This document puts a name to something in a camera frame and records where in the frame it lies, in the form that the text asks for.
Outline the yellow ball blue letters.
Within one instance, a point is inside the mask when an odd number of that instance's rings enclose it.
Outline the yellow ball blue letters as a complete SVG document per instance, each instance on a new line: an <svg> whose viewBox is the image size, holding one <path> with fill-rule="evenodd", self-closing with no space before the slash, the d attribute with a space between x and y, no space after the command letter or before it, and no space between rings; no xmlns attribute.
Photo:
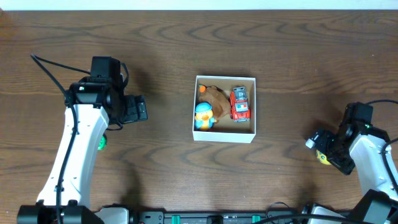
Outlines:
<svg viewBox="0 0 398 224"><path fill-rule="evenodd" d="M318 161L321 162L322 164L327 165L327 166L331 165L331 163L327 160L326 155L324 155L319 150L316 150L316 157L317 157Z"/></svg>

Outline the green ridged disc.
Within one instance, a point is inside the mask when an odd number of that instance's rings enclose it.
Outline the green ridged disc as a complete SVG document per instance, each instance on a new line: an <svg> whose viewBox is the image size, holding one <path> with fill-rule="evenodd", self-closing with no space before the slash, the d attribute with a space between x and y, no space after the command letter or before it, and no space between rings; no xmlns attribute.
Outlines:
<svg viewBox="0 0 398 224"><path fill-rule="evenodd" d="M107 145L107 137L105 134L102 135L99 145L98 145L98 150L102 151Z"/></svg>

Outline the yellow duck toy blue hat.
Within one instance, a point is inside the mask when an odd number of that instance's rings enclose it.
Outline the yellow duck toy blue hat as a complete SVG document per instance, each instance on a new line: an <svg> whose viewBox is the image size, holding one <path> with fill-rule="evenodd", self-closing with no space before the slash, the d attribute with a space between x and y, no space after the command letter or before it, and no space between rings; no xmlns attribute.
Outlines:
<svg viewBox="0 0 398 224"><path fill-rule="evenodd" d="M216 123L212 106L207 103L199 103L195 107L195 129L209 131Z"/></svg>

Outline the brown plush toy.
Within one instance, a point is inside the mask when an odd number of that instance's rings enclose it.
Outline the brown plush toy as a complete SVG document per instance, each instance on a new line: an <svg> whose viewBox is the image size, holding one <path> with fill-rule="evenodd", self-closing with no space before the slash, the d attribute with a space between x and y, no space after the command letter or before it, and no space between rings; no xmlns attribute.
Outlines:
<svg viewBox="0 0 398 224"><path fill-rule="evenodd" d="M212 106L215 119L224 118L231 111L227 97L216 86L199 85L199 93L199 102L206 102Z"/></svg>

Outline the red toy fire truck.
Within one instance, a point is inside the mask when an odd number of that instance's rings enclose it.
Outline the red toy fire truck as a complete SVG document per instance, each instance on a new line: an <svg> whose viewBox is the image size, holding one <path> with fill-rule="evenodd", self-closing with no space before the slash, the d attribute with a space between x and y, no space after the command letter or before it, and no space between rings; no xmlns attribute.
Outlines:
<svg viewBox="0 0 398 224"><path fill-rule="evenodd" d="M230 94L229 102L231 105L230 117L234 122L245 122L251 119L245 86L234 87Z"/></svg>

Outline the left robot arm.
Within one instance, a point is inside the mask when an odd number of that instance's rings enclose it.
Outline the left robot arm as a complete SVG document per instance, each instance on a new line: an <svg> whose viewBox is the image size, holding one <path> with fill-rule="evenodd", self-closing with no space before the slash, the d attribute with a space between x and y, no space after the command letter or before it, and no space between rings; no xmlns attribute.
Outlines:
<svg viewBox="0 0 398 224"><path fill-rule="evenodd" d="M125 95L129 73L119 60L94 56L91 69L69 89L62 88L65 125L52 171L35 205L23 205L18 223L137 223L124 205L90 210L96 155L106 131L148 119L142 95Z"/></svg>

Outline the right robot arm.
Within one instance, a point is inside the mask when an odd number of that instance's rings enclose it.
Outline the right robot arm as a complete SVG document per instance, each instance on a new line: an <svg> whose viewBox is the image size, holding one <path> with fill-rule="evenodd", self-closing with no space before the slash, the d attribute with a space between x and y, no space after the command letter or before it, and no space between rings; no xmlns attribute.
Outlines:
<svg viewBox="0 0 398 224"><path fill-rule="evenodd" d="M372 103L346 105L337 133L318 129L305 143L317 159L344 175L358 173L362 199L347 220L397 223L397 169L391 155L396 142L372 125Z"/></svg>

